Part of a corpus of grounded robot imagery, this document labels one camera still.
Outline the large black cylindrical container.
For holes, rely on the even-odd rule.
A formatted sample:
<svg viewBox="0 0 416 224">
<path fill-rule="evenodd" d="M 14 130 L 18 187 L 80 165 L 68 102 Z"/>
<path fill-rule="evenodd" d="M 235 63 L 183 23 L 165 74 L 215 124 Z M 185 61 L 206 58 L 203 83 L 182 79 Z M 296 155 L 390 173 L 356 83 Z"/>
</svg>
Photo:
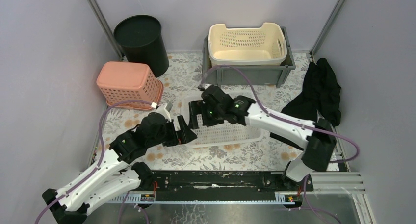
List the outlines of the large black cylindrical container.
<svg viewBox="0 0 416 224">
<path fill-rule="evenodd" d="M 147 64 L 155 77 L 169 68 L 160 21 L 150 15 L 135 15 L 117 24 L 113 32 L 129 62 Z"/>
</svg>

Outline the white perforated plastic basket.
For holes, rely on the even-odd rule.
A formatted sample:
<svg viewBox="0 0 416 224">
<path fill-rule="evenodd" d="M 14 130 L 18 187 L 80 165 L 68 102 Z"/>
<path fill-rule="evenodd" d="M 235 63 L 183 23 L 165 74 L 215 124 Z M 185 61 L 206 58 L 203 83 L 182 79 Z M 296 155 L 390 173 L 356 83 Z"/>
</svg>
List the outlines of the white perforated plastic basket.
<svg viewBox="0 0 416 224">
<path fill-rule="evenodd" d="M 254 99 L 254 95 L 247 89 L 225 90 L 232 98 L 238 95 L 247 96 Z M 201 93 L 192 92 L 181 100 L 180 115 L 189 123 L 189 103 L 192 101 L 202 100 Z M 231 124 L 225 121 L 223 124 L 215 126 L 202 126 L 202 116 L 197 116 L 198 129 L 192 129 L 197 135 L 197 139 L 185 144 L 189 148 L 201 148 L 211 146 L 224 146 L 231 144 L 244 144 L 260 141 L 266 134 L 266 131 L 252 126 L 243 126 L 240 124 Z"/>
</svg>

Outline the pink perforated plastic basket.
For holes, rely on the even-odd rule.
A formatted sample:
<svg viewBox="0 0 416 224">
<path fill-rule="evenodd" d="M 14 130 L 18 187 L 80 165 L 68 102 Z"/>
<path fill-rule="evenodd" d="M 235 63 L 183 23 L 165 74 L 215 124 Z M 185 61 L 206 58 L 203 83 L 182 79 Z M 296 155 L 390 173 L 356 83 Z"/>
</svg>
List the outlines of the pink perforated plastic basket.
<svg viewBox="0 0 416 224">
<path fill-rule="evenodd" d="M 162 82 L 155 77 L 147 64 L 141 63 L 107 62 L 103 65 L 96 84 L 108 106 L 126 101 L 118 106 L 126 109 L 151 110 L 148 104 L 131 101 L 159 103 L 163 93 Z"/>
</svg>

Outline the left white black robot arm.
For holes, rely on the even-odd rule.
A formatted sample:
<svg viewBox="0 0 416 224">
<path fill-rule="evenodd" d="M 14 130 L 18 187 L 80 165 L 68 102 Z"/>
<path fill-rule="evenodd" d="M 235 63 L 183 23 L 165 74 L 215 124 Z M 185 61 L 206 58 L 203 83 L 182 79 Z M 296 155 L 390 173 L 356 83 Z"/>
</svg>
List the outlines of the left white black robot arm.
<svg viewBox="0 0 416 224">
<path fill-rule="evenodd" d="M 120 134 L 99 160 L 68 185 L 47 189 L 42 197 L 59 224 L 82 224 L 96 208 L 133 189 L 156 188 L 153 172 L 137 159 L 153 146 L 166 147 L 190 143 L 197 135 L 182 115 L 174 121 L 160 113 L 150 113 L 136 127 Z"/>
</svg>

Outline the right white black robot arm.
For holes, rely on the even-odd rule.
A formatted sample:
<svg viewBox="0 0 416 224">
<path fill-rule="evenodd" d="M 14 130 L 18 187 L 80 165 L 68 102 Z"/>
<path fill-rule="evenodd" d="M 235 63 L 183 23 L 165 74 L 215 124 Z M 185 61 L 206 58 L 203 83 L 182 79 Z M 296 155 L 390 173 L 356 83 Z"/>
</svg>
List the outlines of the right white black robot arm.
<svg viewBox="0 0 416 224">
<path fill-rule="evenodd" d="M 188 103 L 189 126 L 239 124 L 270 133 L 270 137 L 299 150 L 301 154 L 289 162 L 281 178 L 282 186 L 295 190 L 312 172 L 325 172 L 331 163 L 336 145 L 331 124 L 324 118 L 316 122 L 283 114 L 260 105 L 254 94 L 227 94 L 220 87 L 207 85 L 195 100 Z"/>
</svg>

